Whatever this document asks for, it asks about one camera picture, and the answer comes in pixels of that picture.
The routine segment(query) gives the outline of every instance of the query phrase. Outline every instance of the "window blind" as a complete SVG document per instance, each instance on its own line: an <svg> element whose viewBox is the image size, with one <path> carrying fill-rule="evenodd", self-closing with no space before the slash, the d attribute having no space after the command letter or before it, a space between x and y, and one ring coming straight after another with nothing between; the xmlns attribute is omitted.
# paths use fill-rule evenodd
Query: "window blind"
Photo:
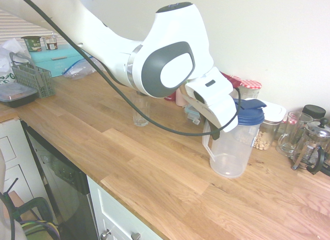
<svg viewBox="0 0 330 240"><path fill-rule="evenodd" d="M18 42L25 45L24 40L21 39L23 36L43 36L52 34L53 32L51 30L26 22L21 18L0 10L0 44L9 39L16 38ZM54 35L59 45L67 44L59 34Z"/></svg>

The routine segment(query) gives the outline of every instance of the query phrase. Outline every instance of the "drinking glass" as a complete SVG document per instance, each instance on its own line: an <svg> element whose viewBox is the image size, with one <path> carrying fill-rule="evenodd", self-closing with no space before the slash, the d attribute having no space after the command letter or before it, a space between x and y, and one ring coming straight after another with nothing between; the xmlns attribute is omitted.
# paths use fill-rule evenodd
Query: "drinking glass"
<svg viewBox="0 0 330 240"><path fill-rule="evenodd" d="M289 112L285 131L278 139L276 150L284 156L292 157L294 148L303 136L305 125L312 121L311 116L300 111Z"/></svg>
<svg viewBox="0 0 330 240"><path fill-rule="evenodd" d="M130 100L138 109L140 109L146 116L150 116L150 97L139 91L133 91L130 94ZM138 112L133 109L133 122L136 126L146 126L148 121L144 119Z"/></svg>

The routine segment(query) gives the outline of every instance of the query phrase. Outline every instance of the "gray plastic basket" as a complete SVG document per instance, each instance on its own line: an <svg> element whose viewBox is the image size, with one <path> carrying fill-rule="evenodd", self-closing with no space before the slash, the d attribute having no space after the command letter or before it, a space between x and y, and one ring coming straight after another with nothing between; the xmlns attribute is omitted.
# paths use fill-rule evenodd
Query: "gray plastic basket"
<svg viewBox="0 0 330 240"><path fill-rule="evenodd" d="M15 53L10 53L9 55L13 63L12 70L19 84L36 88L38 91L38 97L40 98L49 97L55 94L50 71L37 67L35 63L25 55ZM15 61L13 61L13 56L26 59L29 63L14 65Z"/></svg>

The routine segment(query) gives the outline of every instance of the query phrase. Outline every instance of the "cabinet handle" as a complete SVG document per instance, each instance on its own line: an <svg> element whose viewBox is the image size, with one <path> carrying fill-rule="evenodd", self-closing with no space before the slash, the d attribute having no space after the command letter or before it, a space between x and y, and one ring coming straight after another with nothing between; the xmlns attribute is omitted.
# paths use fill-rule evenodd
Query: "cabinet handle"
<svg viewBox="0 0 330 240"><path fill-rule="evenodd" d="M111 235L111 231L110 231L109 229L107 229L105 232L103 232L103 233L100 235L100 239L101 239L101 240L107 240L108 235Z"/></svg>
<svg viewBox="0 0 330 240"><path fill-rule="evenodd" d="M141 238L141 234L140 233L133 233L131 235L132 240L139 240Z"/></svg>

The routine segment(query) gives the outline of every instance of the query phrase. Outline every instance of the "kitchen counter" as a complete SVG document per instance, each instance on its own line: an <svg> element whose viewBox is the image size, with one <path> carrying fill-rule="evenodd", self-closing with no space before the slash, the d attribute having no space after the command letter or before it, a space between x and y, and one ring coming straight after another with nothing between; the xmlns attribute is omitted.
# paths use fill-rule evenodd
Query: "kitchen counter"
<svg viewBox="0 0 330 240"><path fill-rule="evenodd" d="M274 147L254 149L241 177L221 177L200 137L134 126L98 74L54 83L56 95L1 106L0 119L19 116L163 239L330 239L330 177L293 171ZM151 117L203 130L163 99L152 99Z"/></svg>

